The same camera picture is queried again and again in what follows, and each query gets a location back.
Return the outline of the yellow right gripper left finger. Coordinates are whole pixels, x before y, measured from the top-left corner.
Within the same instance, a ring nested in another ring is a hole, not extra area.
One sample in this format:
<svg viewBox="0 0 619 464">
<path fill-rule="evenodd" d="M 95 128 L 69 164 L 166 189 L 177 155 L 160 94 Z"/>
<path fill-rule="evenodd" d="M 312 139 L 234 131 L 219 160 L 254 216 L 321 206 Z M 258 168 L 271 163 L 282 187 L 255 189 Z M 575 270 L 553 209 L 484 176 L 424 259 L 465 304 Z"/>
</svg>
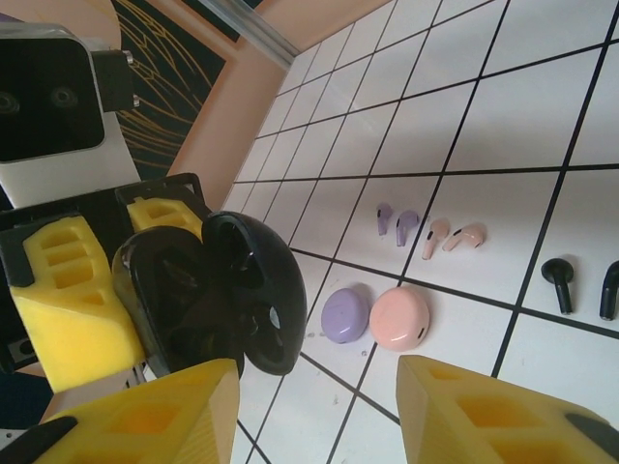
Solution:
<svg viewBox="0 0 619 464">
<path fill-rule="evenodd" d="M 77 424 L 37 461 L 229 463 L 239 404 L 236 362 L 204 362 L 58 414 Z"/>
</svg>

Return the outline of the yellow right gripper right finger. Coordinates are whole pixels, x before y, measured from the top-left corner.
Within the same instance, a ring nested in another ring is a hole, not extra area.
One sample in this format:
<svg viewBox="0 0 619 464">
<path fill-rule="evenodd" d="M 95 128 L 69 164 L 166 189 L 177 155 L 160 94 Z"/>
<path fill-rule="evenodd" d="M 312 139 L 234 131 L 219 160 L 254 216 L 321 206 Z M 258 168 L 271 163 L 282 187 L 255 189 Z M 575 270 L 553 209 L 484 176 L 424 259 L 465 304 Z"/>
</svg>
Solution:
<svg viewBox="0 0 619 464">
<path fill-rule="evenodd" d="M 418 355 L 398 360 L 410 463 L 615 463 L 618 431 L 574 403 Z"/>
</svg>

